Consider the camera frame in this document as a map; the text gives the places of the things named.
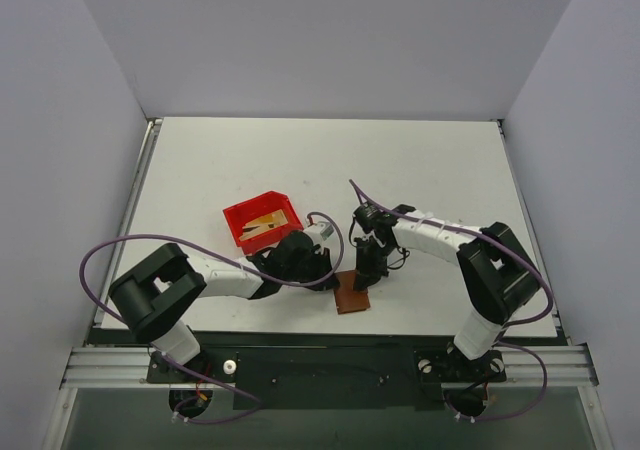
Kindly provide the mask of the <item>brown leather card holder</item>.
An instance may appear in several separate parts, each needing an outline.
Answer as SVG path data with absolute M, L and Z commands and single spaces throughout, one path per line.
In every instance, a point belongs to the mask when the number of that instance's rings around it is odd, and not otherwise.
M 334 289 L 334 301 L 339 315 L 362 312 L 370 308 L 368 290 L 354 289 L 355 277 L 354 270 L 336 273 L 339 285 Z

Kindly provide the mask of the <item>red plastic bin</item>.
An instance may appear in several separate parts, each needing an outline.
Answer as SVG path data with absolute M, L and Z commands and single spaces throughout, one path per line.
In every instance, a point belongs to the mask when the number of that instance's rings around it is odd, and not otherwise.
M 277 244 L 303 225 L 285 194 L 268 191 L 223 210 L 236 245 L 245 255 Z

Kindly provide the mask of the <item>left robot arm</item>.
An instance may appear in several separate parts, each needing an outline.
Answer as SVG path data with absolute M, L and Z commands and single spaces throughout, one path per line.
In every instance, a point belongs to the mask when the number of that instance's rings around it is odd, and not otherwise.
M 206 358 L 181 317 L 196 299 L 259 300 L 291 282 L 313 291 L 334 289 L 339 281 L 324 246 L 333 233 L 328 223 L 317 222 L 231 264 L 190 256 L 178 244 L 166 243 L 114 281 L 109 297 L 136 342 L 169 356 L 172 372 L 192 382 L 203 375 Z

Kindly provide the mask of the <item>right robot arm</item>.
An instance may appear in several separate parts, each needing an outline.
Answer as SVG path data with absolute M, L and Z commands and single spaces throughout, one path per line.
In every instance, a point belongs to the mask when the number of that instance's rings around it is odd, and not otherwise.
M 457 266 L 472 305 L 469 317 L 447 353 L 449 372 L 468 379 L 483 365 L 512 316 L 541 288 L 535 266 L 511 228 L 501 222 L 468 227 L 429 216 L 401 204 L 384 211 L 363 203 L 353 212 L 353 225 L 364 235 L 355 239 L 353 288 L 364 290 L 389 275 L 388 257 L 413 251 Z

